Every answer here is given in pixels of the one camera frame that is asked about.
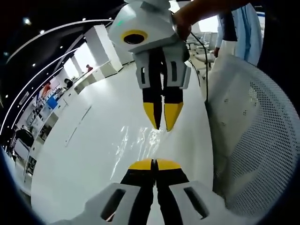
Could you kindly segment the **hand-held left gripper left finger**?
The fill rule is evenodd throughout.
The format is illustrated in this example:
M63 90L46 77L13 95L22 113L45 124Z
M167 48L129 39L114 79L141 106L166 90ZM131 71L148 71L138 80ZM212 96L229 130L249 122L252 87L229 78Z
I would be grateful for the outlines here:
M89 225L145 225L153 203L153 159L129 166L120 183L112 183L86 203Z

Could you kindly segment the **person's right hand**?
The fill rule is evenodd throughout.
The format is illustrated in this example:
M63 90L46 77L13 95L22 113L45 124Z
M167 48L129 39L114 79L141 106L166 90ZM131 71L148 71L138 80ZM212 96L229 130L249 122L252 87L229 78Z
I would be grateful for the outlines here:
M172 15L178 36L186 41L191 33L192 25L200 19L199 10L192 4L186 5Z

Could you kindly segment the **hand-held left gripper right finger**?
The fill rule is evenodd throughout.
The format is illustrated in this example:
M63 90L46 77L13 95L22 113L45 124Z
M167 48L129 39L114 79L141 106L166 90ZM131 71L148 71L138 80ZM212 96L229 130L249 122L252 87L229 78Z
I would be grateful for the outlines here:
M158 203L167 225L227 225L229 212L220 196L199 181L189 181L181 166L156 159Z

